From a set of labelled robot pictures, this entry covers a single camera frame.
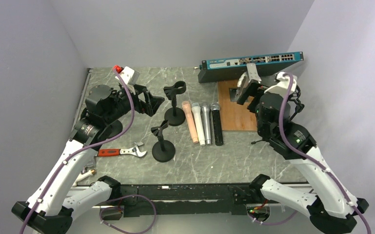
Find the black mic stand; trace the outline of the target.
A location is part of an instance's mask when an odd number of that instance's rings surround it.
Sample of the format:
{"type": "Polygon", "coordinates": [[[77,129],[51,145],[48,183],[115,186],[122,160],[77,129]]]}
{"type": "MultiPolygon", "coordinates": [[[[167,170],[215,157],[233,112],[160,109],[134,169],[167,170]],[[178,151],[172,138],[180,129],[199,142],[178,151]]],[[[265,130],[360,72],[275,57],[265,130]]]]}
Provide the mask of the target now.
{"type": "Polygon", "coordinates": [[[177,81],[172,86],[163,87],[166,97],[171,101],[172,107],[164,114],[164,119],[168,121],[171,126],[179,126],[185,121],[185,113],[182,109],[177,107],[177,95],[186,92],[186,83],[184,81],[177,81]]]}
{"type": "Polygon", "coordinates": [[[161,125],[151,128],[151,133],[157,137],[158,141],[152,147],[153,158],[158,162],[168,162],[174,158],[176,149],[172,142],[165,140],[163,130],[168,127],[169,123],[164,120],[161,125]]]}

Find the silver grey microphone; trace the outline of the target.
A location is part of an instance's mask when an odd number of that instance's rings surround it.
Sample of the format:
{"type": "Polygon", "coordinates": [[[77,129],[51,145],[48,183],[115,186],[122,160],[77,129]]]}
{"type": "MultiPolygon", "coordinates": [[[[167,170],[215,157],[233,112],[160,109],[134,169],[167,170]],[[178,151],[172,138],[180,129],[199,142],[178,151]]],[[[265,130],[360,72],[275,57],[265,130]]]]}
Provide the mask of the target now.
{"type": "Polygon", "coordinates": [[[211,137],[211,122],[210,122],[210,105],[208,103],[203,103],[201,106],[203,130],[205,135],[205,142],[207,145],[212,144],[211,137]]]}

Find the pink microphone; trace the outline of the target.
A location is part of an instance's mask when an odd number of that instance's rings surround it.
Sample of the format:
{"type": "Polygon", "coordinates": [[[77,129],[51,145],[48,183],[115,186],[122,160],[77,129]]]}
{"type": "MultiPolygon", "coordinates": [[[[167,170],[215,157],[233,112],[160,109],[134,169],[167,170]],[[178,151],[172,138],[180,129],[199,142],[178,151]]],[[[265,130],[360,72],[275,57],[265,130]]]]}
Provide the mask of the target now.
{"type": "Polygon", "coordinates": [[[193,114],[192,114],[191,104],[190,104],[189,101],[183,101],[182,102],[182,110],[185,113],[185,118],[187,120],[187,124],[188,124],[191,139],[192,139],[193,143],[198,143],[199,139],[198,139],[198,135],[197,135],[196,125],[195,125],[195,122],[194,122],[194,117],[193,117],[193,114]]]}

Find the white microphone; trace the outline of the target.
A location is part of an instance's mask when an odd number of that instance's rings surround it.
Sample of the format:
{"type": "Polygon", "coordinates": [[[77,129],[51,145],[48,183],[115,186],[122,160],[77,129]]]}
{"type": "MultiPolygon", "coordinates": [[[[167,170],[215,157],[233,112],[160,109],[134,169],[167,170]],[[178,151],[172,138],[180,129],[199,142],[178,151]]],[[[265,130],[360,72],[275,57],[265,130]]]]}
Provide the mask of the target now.
{"type": "Polygon", "coordinates": [[[195,120],[199,144],[200,146],[205,146],[206,141],[205,141],[205,135],[204,135],[202,119],[201,119],[201,107],[198,102],[193,102],[191,109],[192,109],[192,113],[193,113],[194,120],[195,120]]]}

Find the shock mount stand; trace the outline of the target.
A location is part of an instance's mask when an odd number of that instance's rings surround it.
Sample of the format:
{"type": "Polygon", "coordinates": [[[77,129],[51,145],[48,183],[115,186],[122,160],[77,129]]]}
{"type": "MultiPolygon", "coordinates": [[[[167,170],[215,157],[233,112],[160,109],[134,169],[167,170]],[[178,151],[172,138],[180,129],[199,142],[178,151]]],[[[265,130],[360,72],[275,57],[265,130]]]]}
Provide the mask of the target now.
{"type": "Polygon", "coordinates": [[[106,138],[112,138],[121,133],[123,130],[123,125],[119,120],[115,120],[109,124],[106,128],[106,138]]]}

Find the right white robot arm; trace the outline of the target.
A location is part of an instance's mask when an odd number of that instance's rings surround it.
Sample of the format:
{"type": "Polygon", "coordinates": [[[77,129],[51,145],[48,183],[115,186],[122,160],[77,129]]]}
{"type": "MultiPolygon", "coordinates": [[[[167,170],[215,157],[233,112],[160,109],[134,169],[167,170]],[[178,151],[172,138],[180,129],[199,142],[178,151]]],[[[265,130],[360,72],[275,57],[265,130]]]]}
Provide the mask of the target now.
{"type": "Polygon", "coordinates": [[[313,189],[302,192],[260,174],[249,184],[249,196],[254,202],[273,200],[308,217],[309,221],[325,234],[351,233],[357,222],[364,218],[369,207],[367,200],[351,194],[342,185],[326,163],[309,131],[294,123],[290,112],[291,102],[295,113],[303,110],[300,88],[295,82],[279,81],[268,86],[251,81],[239,96],[243,104],[252,97],[248,110],[256,115],[257,133],[275,152],[294,165],[313,189]]]}

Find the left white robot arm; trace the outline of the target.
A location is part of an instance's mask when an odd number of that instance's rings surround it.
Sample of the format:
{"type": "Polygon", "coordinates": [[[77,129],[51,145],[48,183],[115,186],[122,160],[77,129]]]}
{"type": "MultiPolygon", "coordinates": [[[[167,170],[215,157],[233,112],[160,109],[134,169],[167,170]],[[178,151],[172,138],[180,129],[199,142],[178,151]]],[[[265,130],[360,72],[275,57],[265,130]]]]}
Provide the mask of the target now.
{"type": "Polygon", "coordinates": [[[119,90],[107,85],[93,87],[57,164],[27,201],[14,204],[12,213],[24,227],[41,234],[64,234],[93,206],[102,202],[116,204],[122,195],[121,184],[106,175],[72,197],[67,194],[101,146],[126,132],[119,121],[123,115],[138,112],[153,116],[163,102],[163,97],[152,95],[142,85],[119,90]]]}

